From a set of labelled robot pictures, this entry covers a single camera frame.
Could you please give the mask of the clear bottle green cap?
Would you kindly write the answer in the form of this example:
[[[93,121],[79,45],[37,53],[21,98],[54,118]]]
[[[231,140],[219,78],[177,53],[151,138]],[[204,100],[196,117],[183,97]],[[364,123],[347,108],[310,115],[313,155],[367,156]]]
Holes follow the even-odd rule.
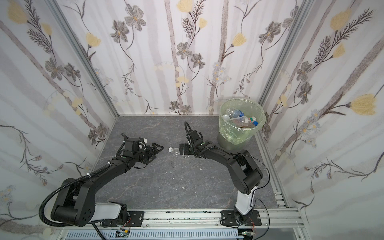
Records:
[[[222,115],[222,118],[231,126],[237,128],[254,128],[257,126],[253,125],[253,122],[256,121],[254,117],[239,117],[239,118],[230,118],[228,115]]]

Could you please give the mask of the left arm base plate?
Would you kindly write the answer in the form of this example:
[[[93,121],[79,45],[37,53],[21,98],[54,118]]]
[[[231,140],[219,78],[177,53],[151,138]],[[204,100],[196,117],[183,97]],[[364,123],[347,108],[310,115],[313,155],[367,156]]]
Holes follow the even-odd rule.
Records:
[[[144,220],[144,211],[123,211],[112,220],[111,227],[141,227]]]

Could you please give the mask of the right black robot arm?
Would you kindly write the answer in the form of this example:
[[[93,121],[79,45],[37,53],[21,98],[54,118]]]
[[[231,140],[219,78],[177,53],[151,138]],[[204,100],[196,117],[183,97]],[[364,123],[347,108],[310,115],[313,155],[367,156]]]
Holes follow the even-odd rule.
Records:
[[[233,153],[217,146],[210,146],[212,142],[203,141],[202,134],[196,130],[187,130],[186,137],[188,143],[180,144],[182,156],[213,160],[227,168],[232,183],[238,190],[234,206],[235,221],[238,225],[248,223],[255,206],[256,190],[263,179],[263,173],[255,159],[245,150]]]

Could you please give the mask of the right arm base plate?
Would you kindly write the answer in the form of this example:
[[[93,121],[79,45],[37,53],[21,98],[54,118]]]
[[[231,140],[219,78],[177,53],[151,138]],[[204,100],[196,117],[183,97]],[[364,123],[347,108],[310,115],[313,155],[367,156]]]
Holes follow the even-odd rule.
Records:
[[[221,211],[221,225],[225,227],[243,227],[243,226],[256,226],[262,225],[260,213],[258,211],[250,211],[246,215],[242,215],[239,211],[223,210]]]

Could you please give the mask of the crushed clear bottle white cap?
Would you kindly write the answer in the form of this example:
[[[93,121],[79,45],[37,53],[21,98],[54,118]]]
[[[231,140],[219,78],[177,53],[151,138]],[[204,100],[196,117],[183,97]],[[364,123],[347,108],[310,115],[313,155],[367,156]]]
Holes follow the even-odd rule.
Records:
[[[176,157],[181,155],[179,148],[172,148],[172,147],[170,147],[168,151],[169,151],[169,153],[173,154]]]

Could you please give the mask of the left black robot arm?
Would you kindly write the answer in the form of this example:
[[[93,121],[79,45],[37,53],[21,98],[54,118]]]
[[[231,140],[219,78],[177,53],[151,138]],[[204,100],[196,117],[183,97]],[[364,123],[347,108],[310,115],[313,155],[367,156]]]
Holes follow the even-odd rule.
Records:
[[[96,193],[116,177],[134,168],[136,163],[147,166],[164,147],[147,145],[145,139],[125,139],[116,155],[105,166],[77,179],[67,179],[48,199],[56,197],[51,220],[60,227],[77,226],[103,220],[128,221],[126,205],[97,203]]]

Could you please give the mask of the clear bottle blue label white cap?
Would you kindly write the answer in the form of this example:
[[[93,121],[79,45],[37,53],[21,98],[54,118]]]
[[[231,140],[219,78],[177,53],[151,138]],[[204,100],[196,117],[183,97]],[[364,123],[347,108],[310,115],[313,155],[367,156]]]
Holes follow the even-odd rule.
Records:
[[[243,117],[244,113],[236,108],[227,108],[226,109],[226,114],[232,119],[232,118],[239,118]]]

